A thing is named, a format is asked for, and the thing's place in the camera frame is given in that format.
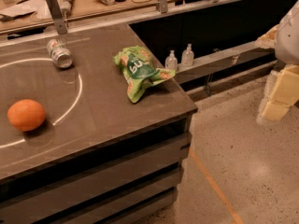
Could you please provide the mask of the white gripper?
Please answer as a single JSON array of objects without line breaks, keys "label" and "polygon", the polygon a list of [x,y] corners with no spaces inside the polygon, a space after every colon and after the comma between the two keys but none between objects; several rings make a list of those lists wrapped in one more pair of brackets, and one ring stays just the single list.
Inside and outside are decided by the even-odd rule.
[{"label": "white gripper", "polygon": [[261,49],[275,47],[276,57],[287,64],[267,77],[256,121],[269,125],[280,121],[299,101],[299,0],[275,25],[255,41]]}]

